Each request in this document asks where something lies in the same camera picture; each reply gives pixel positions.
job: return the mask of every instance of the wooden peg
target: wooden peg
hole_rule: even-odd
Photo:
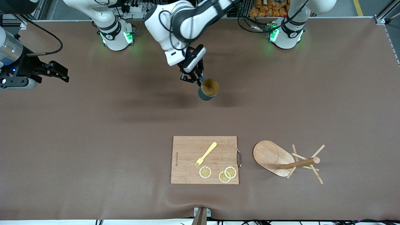
[[[312,168],[311,168],[311,167],[306,167],[306,166],[304,166],[304,167],[301,167],[301,168],[304,168],[304,169],[311,169],[311,170],[312,170]]]
[[[315,170],[313,165],[310,165],[312,171],[314,171],[315,175],[317,176],[318,180],[320,181],[321,184],[324,184],[324,182],[322,182],[321,177],[318,175],[317,171]]]
[[[304,158],[303,156],[295,154],[295,153],[292,153],[292,156],[296,156],[296,157],[298,157],[298,158],[300,158],[302,160],[308,160],[308,158]]]
[[[290,173],[289,173],[289,175],[286,177],[286,178],[290,178],[290,176],[292,175],[292,173],[294,172],[294,170],[296,169],[296,166],[295,167],[293,167],[293,169],[290,171]]]
[[[285,167],[285,169],[290,169],[293,167],[302,167],[302,166],[308,166],[308,165],[318,164],[318,163],[320,163],[320,158],[314,157],[314,158],[310,158],[310,159],[307,159],[304,161],[286,164],[284,167]]]
[[[321,151],[324,147],[325,147],[325,145],[322,145],[322,146],[314,153],[314,155],[311,156],[311,158],[317,156],[318,153],[320,153],[320,151]]]
[[[292,149],[293,149],[293,153],[294,153],[294,154],[297,154],[296,148],[294,147],[294,145],[292,145]]]

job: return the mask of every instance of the metal frame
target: metal frame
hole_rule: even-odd
[[[375,23],[377,25],[385,24],[385,18],[399,5],[400,0],[391,0],[378,14],[374,15]]]

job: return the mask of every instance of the mug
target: mug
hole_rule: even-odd
[[[218,94],[220,91],[220,86],[218,82],[214,79],[208,78],[204,79],[203,76],[199,77],[201,85],[199,88],[199,97],[208,101]]]

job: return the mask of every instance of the yellow plastic fork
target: yellow plastic fork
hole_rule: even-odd
[[[200,158],[196,161],[196,163],[194,164],[194,166],[195,166],[196,168],[199,167],[199,166],[203,163],[204,158],[205,158],[216,146],[217,146],[217,142],[213,142],[213,143],[210,145],[210,147],[207,149],[206,153],[204,153],[203,157],[200,157]]]

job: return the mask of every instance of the wooden cutting board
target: wooden cutting board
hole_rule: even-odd
[[[196,168],[194,164],[202,157],[208,147],[217,142],[217,147],[205,157],[204,162]],[[236,159],[238,148],[234,136],[174,136],[172,147],[172,184],[239,184],[239,171]],[[203,166],[211,169],[209,178],[202,178],[199,170]],[[236,177],[228,183],[222,183],[218,176],[227,167],[236,169]]]

